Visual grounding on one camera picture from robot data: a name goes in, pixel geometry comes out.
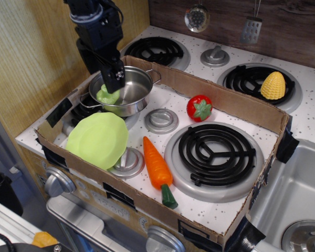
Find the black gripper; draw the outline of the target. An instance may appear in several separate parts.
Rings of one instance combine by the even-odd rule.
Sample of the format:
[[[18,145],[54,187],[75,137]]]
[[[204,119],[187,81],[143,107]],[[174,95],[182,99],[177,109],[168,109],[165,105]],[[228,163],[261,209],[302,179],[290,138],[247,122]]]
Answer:
[[[108,93],[125,86],[125,67],[117,50],[123,14],[116,5],[81,5],[75,13],[76,42],[90,73],[101,71]]]

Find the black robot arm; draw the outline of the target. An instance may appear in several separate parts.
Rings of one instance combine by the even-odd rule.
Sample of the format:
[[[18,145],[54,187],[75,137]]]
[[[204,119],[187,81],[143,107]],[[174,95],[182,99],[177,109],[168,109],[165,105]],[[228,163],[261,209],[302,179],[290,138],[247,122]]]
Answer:
[[[123,13],[113,1],[64,1],[79,38],[76,46],[88,71],[100,71],[108,93],[125,86],[125,69],[118,51],[123,39]]]

